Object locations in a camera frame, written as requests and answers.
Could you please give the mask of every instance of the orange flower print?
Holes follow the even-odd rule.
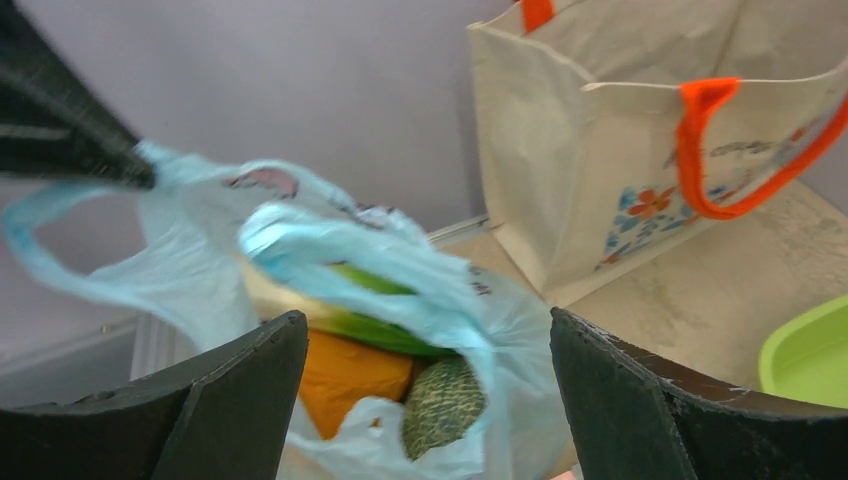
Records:
[[[651,217],[658,212],[662,212],[671,205],[671,194],[674,193],[674,188],[669,188],[663,193],[657,195],[654,190],[645,190],[639,194],[639,201],[642,203],[633,205],[627,210],[630,215],[638,215],[642,221],[650,220]]]
[[[683,222],[683,226],[688,227],[688,226],[692,225],[693,223],[697,222],[700,219],[701,219],[701,215],[696,213],[696,214],[692,215],[691,217],[687,218],[686,221]]]
[[[609,257],[605,258],[601,262],[601,265],[598,265],[598,268],[600,268],[602,265],[612,265],[613,263],[616,263],[619,260],[621,260],[621,256],[624,255],[624,251],[627,250],[627,247],[629,247],[629,246],[630,246],[630,244],[628,243],[627,245],[616,250],[615,253],[613,253]]]

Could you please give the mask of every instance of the green vegetable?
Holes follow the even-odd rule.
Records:
[[[276,285],[248,262],[242,262],[242,267],[247,289],[261,318],[274,318],[288,310],[300,310],[306,314],[311,329],[347,337],[383,350],[415,356],[455,355],[453,350],[430,345],[397,325],[310,299]],[[415,291],[408,287],[347,264],[333,265],[330,268],[351,282],[377,293],[415,294]]]
[[[384,295],[415,295],[415,291],[392,283],[382,277],[364,272],[347,264],[333,265],[336,273],[351,282]],[[342,335],[366,345],[417,356],[452,355],[449,349],[434,347],[406,331],[404,328],[383,322],[374,317],[351,312],[341,307],[327,306],[329,316],[314,319],[307,317],[309,326],[327,333]]]
[[[486,396],[464,358],[435,363],[415,380],[406,400],[401,430],[406,454],[417,460],[459,440],[485,408]]]

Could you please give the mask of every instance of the groceries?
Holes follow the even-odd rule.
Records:
[[[406,453],[417,460],[428,450],[462,438],[486,407],[486,397],[471,366],[451,357],[425,370],[406,400],[402,438]]]
[[[311,330],[298,395],[321,438],[333,438],[366,397],[399,402],[412,379],[412,357]]]
[[[423,342],[401,327],[367,315],[329,305],[274,284],[246,260],[241,261],[245,284],[254,299],[260,318],[276,318],[289,310],[306,314],[310,330],[351,338],[389,352],[419,356],[453,355],[451,350]],[[333,271],[356,285],[386,295],[412,295],[409,288],[394,284],[376,275],[349,265],[331,265]]]

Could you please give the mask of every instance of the orange package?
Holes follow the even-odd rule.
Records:
[[[310,330],[298,395],[321,438],[329,440],[359,400],[382,397],[399,402],[412,380],[412,368],[412,357]]]

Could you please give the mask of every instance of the blue flower print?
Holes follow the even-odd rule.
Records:
[[[660,230],[660,231],[661,232],[667,232],[669,230],[674,230],[675,228],[680,228],[683,225],[686,225],[686,219],[685,218],[682,219],[682,220],[675,220],[674,222],[669,223],[668,225],[663,227],[663,229]]]
[[[642,242],[638,245],[634,245],[633,247],[630,248],[630,250],[627,251],[627,255],[633,255],[634,253],[638,252],[639,250],[642,250],[643,248],[647,247],[650,244],[651,244],[651,242]]]
[[[683,215],[684,218],[689,218],[692,215],[695,215],[695,211],[692,210],[692,207],[689,204],[683,205],[683,208],[680,209],[680,214]]]
[[[633,227],[639,225],[639,217],[628,217],[626,215],[619,215],[615,217],[614,223],[621,227],[619,230],[621,231],[621,233],[624,233],[633,230]]]
[[[715,187],[715,188],[711,188],[710,190],[708,190],[707,195],[709,195],[710,197],[719,197],[726,191],[727,191],[727,187],[724,187],[724,186]]]
[[[618,246],[618,235],[610,232],[610,234],[607,235],[607,251],[610,251],[617,246]]]
[[[622,193],[621,198],[618,199],[618,210],[624,211],[632,207],[636,203],[636,199],[636,190],[633,190],[632,188],[624,189],[624,193]]]
[[[644,224],[639,230],[639,234],[636,235],[636,238],[647,239],[652,233],[654,233],[654,230],[656,230],[657,227],[659,227],[657,222],[648,222]]]

